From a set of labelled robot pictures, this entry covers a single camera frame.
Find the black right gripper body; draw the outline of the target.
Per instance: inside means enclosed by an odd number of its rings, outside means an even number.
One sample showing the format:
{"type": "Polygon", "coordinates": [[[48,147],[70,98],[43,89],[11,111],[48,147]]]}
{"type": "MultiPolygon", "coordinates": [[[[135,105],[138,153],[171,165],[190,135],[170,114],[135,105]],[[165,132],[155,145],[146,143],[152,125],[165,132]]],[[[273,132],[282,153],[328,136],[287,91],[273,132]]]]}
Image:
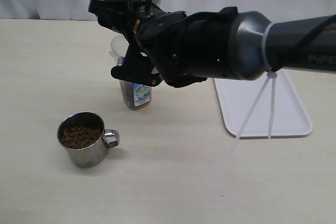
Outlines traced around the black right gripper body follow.
{"type": "Polygon", "coordinates": [[[90,0],[88,11],[96,15],[100,26],[124,35],[142,51],[159,46],[169,51],[188,50],[185,11],[165,12],[141,0],[90,0]]]}

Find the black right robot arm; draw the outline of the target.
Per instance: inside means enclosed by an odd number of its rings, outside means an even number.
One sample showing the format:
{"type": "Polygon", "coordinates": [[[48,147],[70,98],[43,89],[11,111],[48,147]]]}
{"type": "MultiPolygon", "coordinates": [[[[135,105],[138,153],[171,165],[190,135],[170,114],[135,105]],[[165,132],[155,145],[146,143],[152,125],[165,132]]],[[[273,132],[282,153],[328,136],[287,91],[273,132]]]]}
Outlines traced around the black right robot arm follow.
{"type": "Polygon", "coordinates": [[[272,23],[236,7],[187,15],[140,0],[91,0],[100,26],[129,46],[115,79],[181,88],[208,78],[255,80],[281,68],[335,73],[335,16],[272,23]]]}

